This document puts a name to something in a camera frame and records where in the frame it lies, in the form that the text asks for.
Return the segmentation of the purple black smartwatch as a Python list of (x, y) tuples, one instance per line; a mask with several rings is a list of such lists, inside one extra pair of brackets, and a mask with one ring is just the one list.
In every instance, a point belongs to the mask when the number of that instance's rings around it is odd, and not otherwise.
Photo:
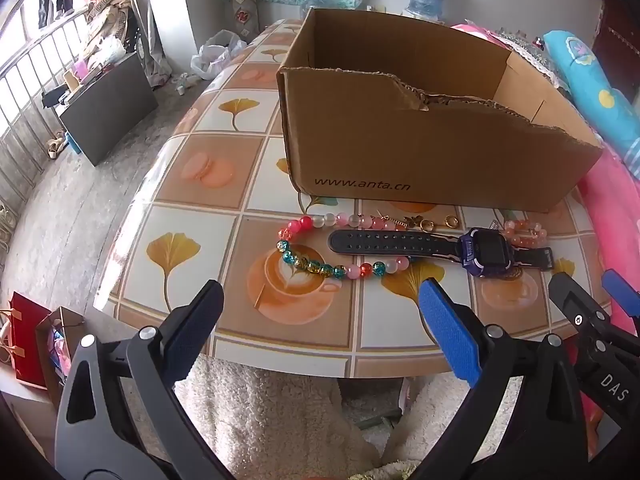
[(513, 246), (496, 230), (473, 228), (455, 237), (418, 231), (337, 230), (329, 235), (337, 254), (439, 258), (460, 263), (476, 278), (506, 278), (516, 269), (554, 268), (550, 247)]

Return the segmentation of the gold chain jewelry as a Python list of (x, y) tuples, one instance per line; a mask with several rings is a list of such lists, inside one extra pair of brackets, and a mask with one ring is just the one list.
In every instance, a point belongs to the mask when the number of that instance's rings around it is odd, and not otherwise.
[(378, 212), (376, 218), (382, 219), (384, 222), (393, 223), (396, 229), (405, 231), (421, 231), (425, 233), (433, 233), (436, 230), (436, 224), (432, 220), (425, 219), (418, 214), (417, 216), (404, 217), (402, 219), (393, 218), (388, 214)]

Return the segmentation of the blue cartoon pillow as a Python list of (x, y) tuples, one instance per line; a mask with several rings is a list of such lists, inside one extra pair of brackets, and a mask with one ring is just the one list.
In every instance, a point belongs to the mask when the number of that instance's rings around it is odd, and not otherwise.
[(631, 102), (611, 86), (590, 47), (571, 32), (550, 30), (542, 40), (579, 113), (638, 180), (639, 115)]

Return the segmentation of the dark grey cabinet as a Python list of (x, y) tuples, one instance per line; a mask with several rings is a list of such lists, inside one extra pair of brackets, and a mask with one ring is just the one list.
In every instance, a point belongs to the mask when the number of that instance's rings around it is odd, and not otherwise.
[(124, 136), (157, 108), (137, 53), (129, 53), (58, 109), (81, 153), (99, 166)]

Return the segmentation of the white plastic bag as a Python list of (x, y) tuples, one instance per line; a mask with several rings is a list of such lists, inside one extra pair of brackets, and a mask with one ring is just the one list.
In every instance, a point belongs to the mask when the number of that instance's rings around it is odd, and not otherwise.
[(215, 79), (240, 55), (247, 43), (235, 32), (223, 29), (205, 41), (196, 55), (191, 58), (191, 70), (204, 80)]

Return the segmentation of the patterned tablecloth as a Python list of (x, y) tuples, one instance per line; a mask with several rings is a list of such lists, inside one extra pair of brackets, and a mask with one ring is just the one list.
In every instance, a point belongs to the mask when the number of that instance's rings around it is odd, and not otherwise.
[(299, 31), (280, 20), (225, 68), (186, 112), (134, 196), (114, 241), (94, 306), (135, 328), (188, 304), (208, 280), (224, 286), (224, 312), (204, 352), (264, 370), (320, 377), (392, 378), (443, 372), (448, 364), (418, 308), (434, 278), (487, 324), (539, 340), (572, 336), (549, 300), (550, 274), (473, 278), (440, 259), (385, 259), (332, 252), (346, 226), (396, 229), (378, 212), (432, 220), (460, 236), (493, 228), (539, 231), (556, 270), (603, 309), (596, 233), (573, 192), (546, 214), (509, 209), (371, 202), (307, 195), (288, 177), (276, 73)]

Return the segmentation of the pink blanket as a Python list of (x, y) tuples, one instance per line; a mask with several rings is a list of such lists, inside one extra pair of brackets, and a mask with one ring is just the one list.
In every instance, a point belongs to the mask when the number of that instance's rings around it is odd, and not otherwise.
[[(548, 56), (556, 79), (564, 80), (546, 48), (534, 55)], [(636, 180), (606, 144), (602, 156), (580, 181), (579, 191), (596, 228), (604, 262), (639, 286), (639, 179)]]

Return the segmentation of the brown cardboard box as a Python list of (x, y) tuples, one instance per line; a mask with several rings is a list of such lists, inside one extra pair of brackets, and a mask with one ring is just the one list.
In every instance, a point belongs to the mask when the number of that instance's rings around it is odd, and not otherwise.
[(544, 212), (602, 153), (521, 55), (414, 18), (311, 10), (278, 87), (290, 177), (313, 196)]

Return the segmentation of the red gift bag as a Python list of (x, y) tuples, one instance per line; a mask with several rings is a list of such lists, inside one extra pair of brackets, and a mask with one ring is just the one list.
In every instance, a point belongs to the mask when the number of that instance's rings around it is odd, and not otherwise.
[(16, 379), (22, 384), (47, 389), (38, 351), (36, 328), (50, 311), (14, 292), (9, 307), (1, 310), (9, 325), (9, 343), (1, 344), (11, 357)]

